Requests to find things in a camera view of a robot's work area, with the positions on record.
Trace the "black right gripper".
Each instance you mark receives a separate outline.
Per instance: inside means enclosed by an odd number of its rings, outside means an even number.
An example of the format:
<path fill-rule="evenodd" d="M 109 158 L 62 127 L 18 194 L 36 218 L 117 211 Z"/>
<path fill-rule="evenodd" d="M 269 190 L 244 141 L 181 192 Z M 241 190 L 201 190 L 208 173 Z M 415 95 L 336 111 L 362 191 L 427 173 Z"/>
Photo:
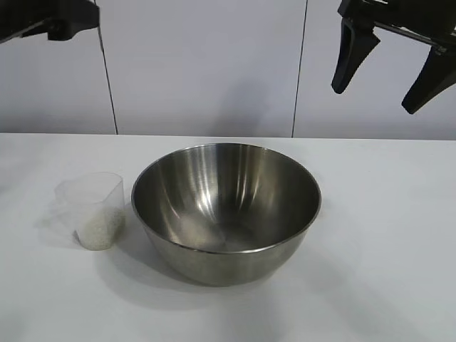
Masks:
<path fill-rule="evenodd" d="M 380 43 L 374 27 L 433 46 L 455 46 L 455 1 L 342 1 L 341 42 L 331 87 L 343 93 L 370 52 Z M 455 84 L 455 50 L 432 47 L 402 106 L 416 113 Z"/>

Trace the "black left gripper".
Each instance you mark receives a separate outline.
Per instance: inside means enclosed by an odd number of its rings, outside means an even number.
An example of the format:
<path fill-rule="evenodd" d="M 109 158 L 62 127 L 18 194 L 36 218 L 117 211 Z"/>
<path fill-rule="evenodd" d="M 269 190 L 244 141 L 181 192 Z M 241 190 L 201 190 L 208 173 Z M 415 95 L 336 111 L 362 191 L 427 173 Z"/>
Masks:
<path fill-rule="evenodd" d="M 50 41 L 67 41 L 98 28 L 98 6 L 86 0 L 2 1 L 1 42 L 45 33 Z"/>

